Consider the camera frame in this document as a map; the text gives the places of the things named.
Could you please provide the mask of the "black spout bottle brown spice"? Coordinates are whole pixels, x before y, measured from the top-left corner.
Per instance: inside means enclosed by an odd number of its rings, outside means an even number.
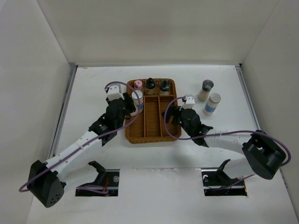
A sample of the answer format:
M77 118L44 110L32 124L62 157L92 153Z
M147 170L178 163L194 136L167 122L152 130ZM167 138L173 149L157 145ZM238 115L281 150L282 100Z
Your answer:
M148 78L145 81L145 94L146 95L154 95L155 94L155 87L156 87L156 83L155 80L153 78Z

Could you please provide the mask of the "dark cap tan spice bottle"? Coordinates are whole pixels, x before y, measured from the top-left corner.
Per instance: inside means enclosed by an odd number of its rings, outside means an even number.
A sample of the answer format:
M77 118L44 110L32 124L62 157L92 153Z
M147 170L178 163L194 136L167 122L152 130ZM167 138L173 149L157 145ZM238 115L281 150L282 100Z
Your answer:
M206 79L202 82L202 88L199 91L198 99L200 101L207 101L209 98L209 94L211 89L214 87L213 81Z

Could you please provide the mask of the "black spout bottle white spice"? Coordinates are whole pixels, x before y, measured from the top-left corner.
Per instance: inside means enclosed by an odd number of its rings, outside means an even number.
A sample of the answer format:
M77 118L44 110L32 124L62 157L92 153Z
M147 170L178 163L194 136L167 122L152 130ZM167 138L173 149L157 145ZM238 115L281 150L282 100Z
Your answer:
M171 83L168 80L163 80L159 83L159 95L169 95L171 90Z

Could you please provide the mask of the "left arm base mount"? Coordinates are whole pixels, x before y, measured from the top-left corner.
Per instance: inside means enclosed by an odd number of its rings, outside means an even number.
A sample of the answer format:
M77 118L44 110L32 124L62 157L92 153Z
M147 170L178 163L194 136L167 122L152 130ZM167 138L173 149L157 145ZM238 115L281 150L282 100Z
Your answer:
M118 196L120 170L105 169L96 161L89 162L88 165L94 167L97 176L93 182L85 183L76 188L75 196L80 197L112 197Z

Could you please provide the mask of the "grey cap bottle blue label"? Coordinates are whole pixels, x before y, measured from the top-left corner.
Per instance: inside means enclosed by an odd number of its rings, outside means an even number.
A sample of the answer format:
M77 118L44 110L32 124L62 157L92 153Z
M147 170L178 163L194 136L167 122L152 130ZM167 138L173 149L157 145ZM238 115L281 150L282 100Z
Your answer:
M207 100L205 107L203 108L203 113L206 116L211 116L216 110L218 104L221 101L221 96L218 93L212 93Z

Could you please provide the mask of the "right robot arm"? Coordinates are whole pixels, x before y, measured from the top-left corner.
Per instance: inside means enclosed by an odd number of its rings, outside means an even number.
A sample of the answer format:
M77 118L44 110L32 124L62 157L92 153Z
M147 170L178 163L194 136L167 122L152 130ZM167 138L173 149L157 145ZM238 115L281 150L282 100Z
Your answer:
M193 109L170 105L161 113L164 124L171 122L180 126L196 145L207 148L222 148L241 154L239 160L225 160L217 172L221 184L229 184L233 178L242 175L258 175L271 180L278 169L290 158L286 149L282 149L273 137L261 130L256 131L218 131L203 124Z

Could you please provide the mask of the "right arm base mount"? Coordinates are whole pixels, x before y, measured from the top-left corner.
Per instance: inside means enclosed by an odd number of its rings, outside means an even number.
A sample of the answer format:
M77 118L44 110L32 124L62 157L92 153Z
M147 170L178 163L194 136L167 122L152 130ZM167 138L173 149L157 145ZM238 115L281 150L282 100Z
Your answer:
M241 178L231 179L224 173L224 167L229 161L225 160L218 168L201 170L205 196L247 196L245 182L241 182Z

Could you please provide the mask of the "silver cap bottle blue label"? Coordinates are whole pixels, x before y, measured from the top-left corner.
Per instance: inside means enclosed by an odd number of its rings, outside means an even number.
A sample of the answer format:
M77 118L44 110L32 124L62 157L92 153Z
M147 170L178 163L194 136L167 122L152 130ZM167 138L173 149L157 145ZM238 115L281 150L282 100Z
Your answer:
M132 92L131 98L135 106L135 112L132 112L130 115L134 117L137 113L143 112L143 108L144 108L143 92L141 90L135 90L134 92Z

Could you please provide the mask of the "pink cap spice bottle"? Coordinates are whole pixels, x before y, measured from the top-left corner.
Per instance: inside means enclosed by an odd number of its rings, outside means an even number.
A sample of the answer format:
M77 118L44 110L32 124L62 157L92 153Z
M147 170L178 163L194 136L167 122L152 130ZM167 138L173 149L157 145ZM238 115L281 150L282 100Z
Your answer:
M143 92L143 82L141 80L135 80L134 89Z

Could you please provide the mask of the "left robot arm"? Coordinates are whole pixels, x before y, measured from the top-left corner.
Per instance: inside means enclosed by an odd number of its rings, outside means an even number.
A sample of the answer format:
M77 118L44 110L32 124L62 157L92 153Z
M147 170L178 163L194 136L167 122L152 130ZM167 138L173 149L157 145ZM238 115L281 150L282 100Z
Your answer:
M108 91L108 106L88 130L72 145L44 162L35 161L29 171L25 187L46 208L54 206L63 196L71 183L66 176L85 165L95 168L89 174L89 181L100 186L105 180L105 169L93 157L97 146L105 146L118 131L123 129L124 120L137 109L128 93L112 93Z

